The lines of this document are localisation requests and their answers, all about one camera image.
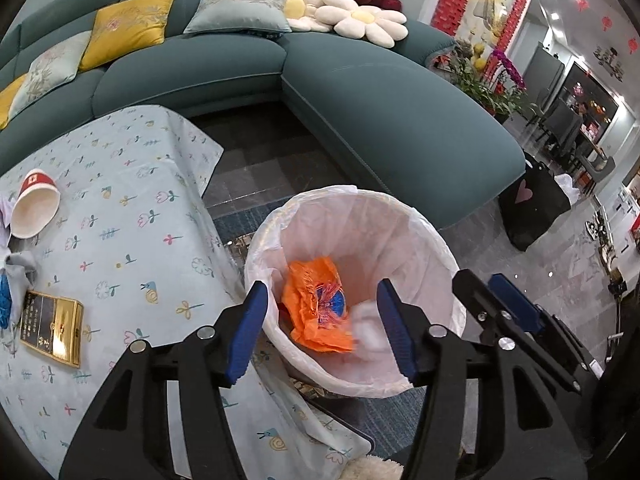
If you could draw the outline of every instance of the sectional sofa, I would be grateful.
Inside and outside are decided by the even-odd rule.
[[[0,88],[42,52],[93,27],[121,0],[55,0],[0,43]],[[522,150],[475,102],[426,66],[453,40],[419,22],[394,49],[314,32],[278,41],[182,34],[200,0],[175,0],[163,44],[139,50],[30,105],[0,132],[0,174],[56,137],[114,110],[158,104],[186,117],[282,100],[361,187],[436,227],[456,222],[524,172]]]

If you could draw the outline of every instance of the red and white paper cup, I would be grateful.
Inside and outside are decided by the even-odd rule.
[[[60,192],[42,170],[31,170],[22,181],[11,218],[11,234],[31,238],[51,222],[60,205]]]

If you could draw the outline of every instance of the gold box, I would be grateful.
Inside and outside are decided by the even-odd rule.
[[[28,290],[20,321],[20,341],[59,363],[80,366],[79,301]]]

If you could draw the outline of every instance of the black tote bag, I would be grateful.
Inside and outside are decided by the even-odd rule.
[[[511,244],[520,251],[526,251],[556,218],[571,209],[569,198],[546,164],[529,153],[524,155],[532,167],[527,164],[524,175],[498,197],[504,229]]]

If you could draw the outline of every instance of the yellow pillow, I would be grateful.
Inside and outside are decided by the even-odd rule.
[[[4,130],[9,122],[9,108],[11,108],[11,103],[14,102],[14,97],[26,77],[27,74],[21,75],[0,92],[0,130]]]
[[[126,0],[98,10],[79,69],[91,70],[134,50],[161,44],[173,2]]]

